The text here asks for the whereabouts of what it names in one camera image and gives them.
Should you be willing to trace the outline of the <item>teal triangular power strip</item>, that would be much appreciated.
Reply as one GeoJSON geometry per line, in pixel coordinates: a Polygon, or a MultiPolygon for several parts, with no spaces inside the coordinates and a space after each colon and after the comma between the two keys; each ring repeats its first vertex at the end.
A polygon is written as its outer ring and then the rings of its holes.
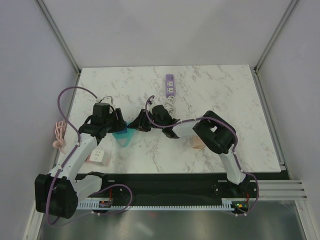
{"type": "Polygon", "coordinates": [[[135,129],[128,128],[128,125],[127,125],[127,133],[119,134],[119,135],[115,135],[112,133],[112,135],[121,147],[127,147],[130,141],[132,140],[135,132],[136,132],[135,129]]]}

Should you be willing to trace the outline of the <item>purple power strip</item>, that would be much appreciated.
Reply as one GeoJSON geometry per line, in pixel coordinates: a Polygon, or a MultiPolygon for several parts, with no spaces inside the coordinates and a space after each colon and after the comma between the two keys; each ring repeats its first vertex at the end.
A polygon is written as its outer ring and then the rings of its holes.
{"type": "Polygon", "coordinates": [[[173,74],[167,74],[165,76],[165,96],[167,98],[169,97],[175,97],[176,95],[176,83],[175,83],[175,77],[173,74]]]}

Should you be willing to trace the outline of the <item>pink plug adapter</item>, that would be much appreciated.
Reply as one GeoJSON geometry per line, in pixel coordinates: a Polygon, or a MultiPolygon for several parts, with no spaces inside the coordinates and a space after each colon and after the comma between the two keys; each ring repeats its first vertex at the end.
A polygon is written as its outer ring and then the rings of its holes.
{"type": "Polygon", "coordinates": [[[191,137],[190,140],[193,149],[203,150],[206,147],[205,143],[201,140],[199,136],[194,135],[191,137]]]}

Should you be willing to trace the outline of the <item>blue cube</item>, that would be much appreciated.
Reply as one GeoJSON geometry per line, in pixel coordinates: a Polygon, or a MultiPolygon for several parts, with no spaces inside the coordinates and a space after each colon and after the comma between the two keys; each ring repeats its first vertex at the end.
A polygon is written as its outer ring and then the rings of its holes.
{"type": "Polygon", "coordinates": [[[124,127],[116,132],[113,132],[114,135],[122,135],[128,132],[127,123],[124,122],[124,127]]]}

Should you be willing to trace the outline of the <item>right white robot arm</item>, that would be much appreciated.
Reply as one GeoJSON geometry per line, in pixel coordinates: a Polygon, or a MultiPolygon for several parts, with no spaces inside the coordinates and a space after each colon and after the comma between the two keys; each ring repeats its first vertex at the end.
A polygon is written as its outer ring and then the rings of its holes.
{"type": "Polygon", "coordinates": [[[235,153],[238,144],[236,130],[213,111],[208,110],[196,119],[179,120],[173,118],[163,105],[156,105],[151,111],[142,109],[128,128],[142,132],[161,129],[170,139],[199,137],[209,150],[220,157],[230,182],[230,193],[240,197],[247,191],[246,176],[235,153]]]}

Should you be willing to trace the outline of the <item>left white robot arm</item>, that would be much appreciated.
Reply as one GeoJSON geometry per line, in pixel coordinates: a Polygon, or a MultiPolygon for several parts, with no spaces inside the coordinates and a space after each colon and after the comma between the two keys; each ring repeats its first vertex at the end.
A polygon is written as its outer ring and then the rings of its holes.
{"type": "Polygon", "coordinates": [[[104,102],[95,103],[90,115],[77,131],[73,148],[63,162],[57,164],[48,174],[39,174],[35,181],[35,208],[58,218],[71,218],[78,203],[92,194],[106,196],[110,191],[108,182],[89,174],[76,180],[77,174],[87,157],[101,140],[111,133],[125,130],[127,123],[120,108],[104,102]]]}

